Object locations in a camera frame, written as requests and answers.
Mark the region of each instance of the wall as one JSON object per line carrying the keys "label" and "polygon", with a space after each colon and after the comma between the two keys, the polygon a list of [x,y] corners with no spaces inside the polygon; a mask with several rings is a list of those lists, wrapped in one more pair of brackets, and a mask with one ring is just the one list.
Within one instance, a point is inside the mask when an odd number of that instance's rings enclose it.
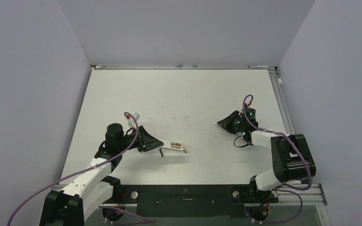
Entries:
{"label": "wall", "polygon": [[316,0],[278,72],[332,225],[362,225],[362,1]]}
{"label": "wall", "polygon": [[[90,72],[56,0],[0,0],[0,226],[60,177]],[[38,225],[45,194],[12,225]]]}
{"label": "wall", "polygon": [[58,1],[97,65],[278,65],[314,3]]}

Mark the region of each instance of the white table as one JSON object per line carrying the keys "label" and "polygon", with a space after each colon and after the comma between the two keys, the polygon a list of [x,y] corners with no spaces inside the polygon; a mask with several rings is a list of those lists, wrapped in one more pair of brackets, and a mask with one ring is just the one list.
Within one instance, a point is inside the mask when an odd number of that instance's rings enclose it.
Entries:
{"label": "white table", "polygon": [[271,152],[236,148],[235,135],[215,126],[254,95],[259,126],[285,132],[267,70],[94,70],[62,176],[84,169],[107,125],[127,130],[123,112],[158,139],[183,142],[188,153],[158,149],[123,155],[111,176],[129,185],[246,184],[271,165]]}

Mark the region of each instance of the gray wall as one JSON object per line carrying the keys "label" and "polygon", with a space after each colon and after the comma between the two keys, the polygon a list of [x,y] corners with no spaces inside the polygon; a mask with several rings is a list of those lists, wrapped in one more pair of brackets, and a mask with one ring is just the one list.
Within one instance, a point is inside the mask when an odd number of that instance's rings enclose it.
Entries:
{"label": "gray wall", "polygon": [[332,224],[362,225],[362,1],[316,0],[279,74]]}
{"label": "gray wall", "polygon": [[[0,226],[59,178],[90,70],[56,0],[0,0]],[[12,225],[37,225],[43,199]]]}
{"label": "gray wall", "polygon": [[278,65],[314,0],[58,0],[93,64]]}

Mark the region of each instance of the white wall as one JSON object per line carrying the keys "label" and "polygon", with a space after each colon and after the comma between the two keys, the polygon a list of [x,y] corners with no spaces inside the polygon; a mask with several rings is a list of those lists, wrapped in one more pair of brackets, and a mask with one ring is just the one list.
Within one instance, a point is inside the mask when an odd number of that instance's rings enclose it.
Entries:
{"label": "white wall", "polygon": [[362,1],[316,0],[279,74],[332,225],[362,225]]}
{"label": "white wall", "polygon": [[93,64],[278,65],[314,0],[58,0]]}
{"label": "white wall", "polygon": [[[0,0],[0,226],[59,178],[90,72],[56,0]],[[37,225],[44,196],[12,225]]]}

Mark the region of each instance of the silver bolt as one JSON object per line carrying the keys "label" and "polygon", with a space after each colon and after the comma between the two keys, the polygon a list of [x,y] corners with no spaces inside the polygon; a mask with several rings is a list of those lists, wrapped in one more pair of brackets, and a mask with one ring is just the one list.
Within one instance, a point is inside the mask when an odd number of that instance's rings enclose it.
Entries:
{"label": "silver bolt", "polygon": [[235,191],[232,193],[232,197],[238,198],[238,196],[239,196],[239,191]]}
{"label": "silver bolt", "polygon": [[136,199],[138,197],[138,192],[131,192],[131,198]]}

